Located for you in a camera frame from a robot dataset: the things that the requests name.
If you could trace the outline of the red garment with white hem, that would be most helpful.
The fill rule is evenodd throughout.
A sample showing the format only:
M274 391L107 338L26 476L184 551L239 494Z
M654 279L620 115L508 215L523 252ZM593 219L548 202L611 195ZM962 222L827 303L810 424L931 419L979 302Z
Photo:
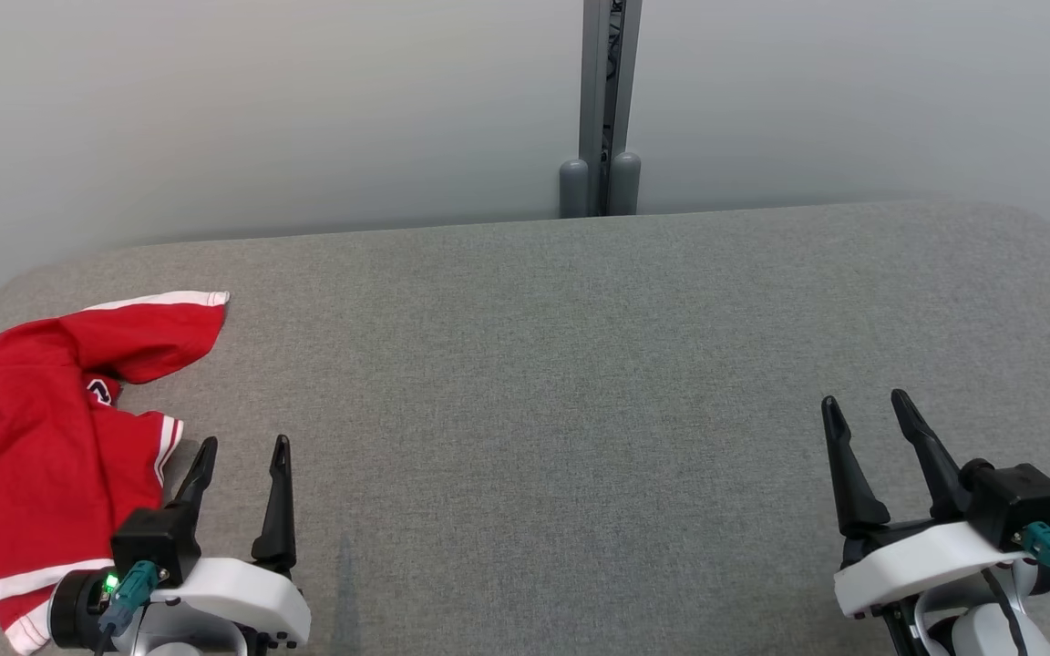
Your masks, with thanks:
M87 308L0 333L0 381L27 392L75 379L145 384L200 361L224 323L226 293L174 292Z

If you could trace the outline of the grey metal partition post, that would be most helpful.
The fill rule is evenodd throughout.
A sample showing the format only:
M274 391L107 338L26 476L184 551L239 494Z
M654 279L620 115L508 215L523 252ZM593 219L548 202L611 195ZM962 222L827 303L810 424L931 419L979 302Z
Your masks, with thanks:
M580 0L578 157L589 166L589 215L607 215L610 161L628 149L643 0Z

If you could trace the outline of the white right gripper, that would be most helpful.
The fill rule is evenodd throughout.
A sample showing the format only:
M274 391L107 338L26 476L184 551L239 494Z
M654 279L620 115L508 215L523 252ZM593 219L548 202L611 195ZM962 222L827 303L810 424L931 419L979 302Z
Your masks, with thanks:
M984 572L994 570L996 586L1018 610L1024 599L1050 592L1045 557L1017 545L1000 549L965 522L970 493L960 468L918 410L908 392L892 389L892 412L901 433L915 448L931 495L933 520L889 527L889 510L872 493L870 483L850 448L849 423L837 399L822 399L838 527L845 539L834 594L846 618L881 614L883 608L914 598L920 614L970 610L996 602Z

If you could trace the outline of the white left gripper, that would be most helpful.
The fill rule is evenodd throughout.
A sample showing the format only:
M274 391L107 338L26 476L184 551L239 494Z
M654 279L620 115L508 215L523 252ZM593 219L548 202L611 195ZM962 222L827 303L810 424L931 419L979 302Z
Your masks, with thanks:
M200 509L217 452L217 437L201 441L167 509ZM71 570L47 606L54 643L93 656L270 656L303 647L310 608L294 581L278 574L291 573L297 560L288 436L276 437L268 473L262 531L251 548L257 566L201 558L175 589L161 587L149 563L124 577L114 568Z

